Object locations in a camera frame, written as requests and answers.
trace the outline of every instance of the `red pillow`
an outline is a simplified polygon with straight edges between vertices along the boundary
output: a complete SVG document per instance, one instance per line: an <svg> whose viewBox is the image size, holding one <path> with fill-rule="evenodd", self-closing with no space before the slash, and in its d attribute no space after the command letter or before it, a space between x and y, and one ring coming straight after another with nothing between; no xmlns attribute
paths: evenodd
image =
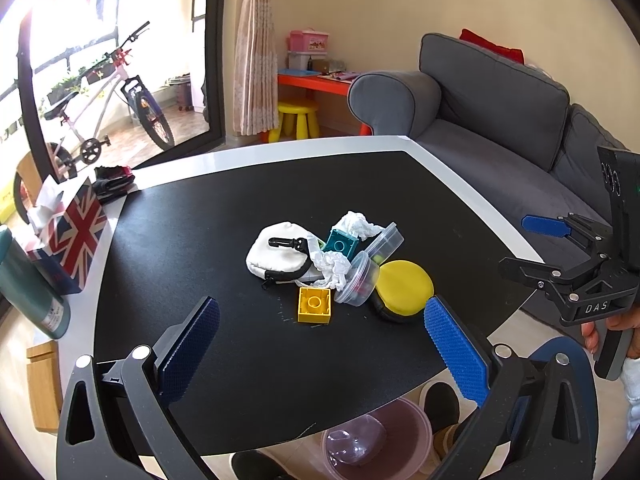
<svg viewBox="0 0 640 480"><path fill-rule="evenodd" d="M516 63L524 64L524 54L519 48L507 48L505 46L496 45L495 43L486 40L482 36L478 36L474 32L471 32L470 30L468 30L468 28L462 29L460 40L468 41L469 43L473 43L477 46L486 48L491 52L495 52L496 54L500 54L501 56L508 57Z"/></svg>

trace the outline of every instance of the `union jack tissue box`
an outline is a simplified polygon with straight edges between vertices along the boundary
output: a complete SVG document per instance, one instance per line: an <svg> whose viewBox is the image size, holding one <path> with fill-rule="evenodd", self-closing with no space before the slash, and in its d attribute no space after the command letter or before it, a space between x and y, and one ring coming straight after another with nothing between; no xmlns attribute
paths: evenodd
<svg viewBox="0 0 640 480"><path fill-rule="evenodd" d="M40 236L31 238L24 249L59 294L77 294L84 289L106 223L86 179L77 190L65 189Z"/></svg>

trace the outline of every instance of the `bottle label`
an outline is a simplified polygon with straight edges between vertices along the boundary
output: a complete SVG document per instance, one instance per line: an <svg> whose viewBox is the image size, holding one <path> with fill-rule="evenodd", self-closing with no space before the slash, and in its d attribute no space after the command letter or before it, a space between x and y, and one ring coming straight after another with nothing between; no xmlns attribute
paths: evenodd
<svg viewBox="0 0 640 480"><path fill-rule="evenodd" d="M42 320L42 326L50 332L55 332L62 322L62 316L65 313L65 307L56 298L51 300L51 308Z"/></svg>

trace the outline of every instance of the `red table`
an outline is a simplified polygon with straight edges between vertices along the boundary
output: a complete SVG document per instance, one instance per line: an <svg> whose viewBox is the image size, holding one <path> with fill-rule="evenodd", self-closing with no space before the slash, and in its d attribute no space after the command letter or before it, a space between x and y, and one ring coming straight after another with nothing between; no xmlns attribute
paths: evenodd
<svg viewBox="0 0 640 480"><path fill-rule="evenodd" d="M348 83L343 83L341 81L331 81L330 79L318 77L317 75L308 77L297 77L293 75L278 74L278 83L281 85L306 88L306 94L309 99L313 98L313 92L316 90L318 90L319 92L344 95L345 97L347 97L347 95L349 94L349 88L351 87L351 85ZM372 135L371 128L369 128L366 124L362 124L360 126L360 135Z"/></svg>

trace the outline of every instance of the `bicycle wheel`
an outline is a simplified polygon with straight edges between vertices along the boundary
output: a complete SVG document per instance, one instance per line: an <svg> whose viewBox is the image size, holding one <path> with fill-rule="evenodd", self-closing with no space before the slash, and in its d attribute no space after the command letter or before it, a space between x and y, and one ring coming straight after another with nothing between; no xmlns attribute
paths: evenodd
<svg viewBox="0 0 640 480"><path fill-rule="evenodd" d="M144 92L136 94L136 113L140 124L161 150L175 146L174 134L164 114L157 115Z"/></svg>
<svg viewBox="0 0 640 480"><path fill-rule="evenodd" d="M55 153L58 145L55 142L50 142L49 147L51 148L51 153ZM71 154L62 146L60 146L56 154L56 165L58 166L58 170L63 166L68 168L60 177L61 181L78 176L78 170L76 169L76 164L73 162L73 157L71 157ZM20 215L20 218L22 218L25 224L28 224L29 217L27 216L27 209L30 208L32 204L27 196L26 188L22 183L22 177L17 172L14 177L14 204L15 210L18 215Z"/></svg>

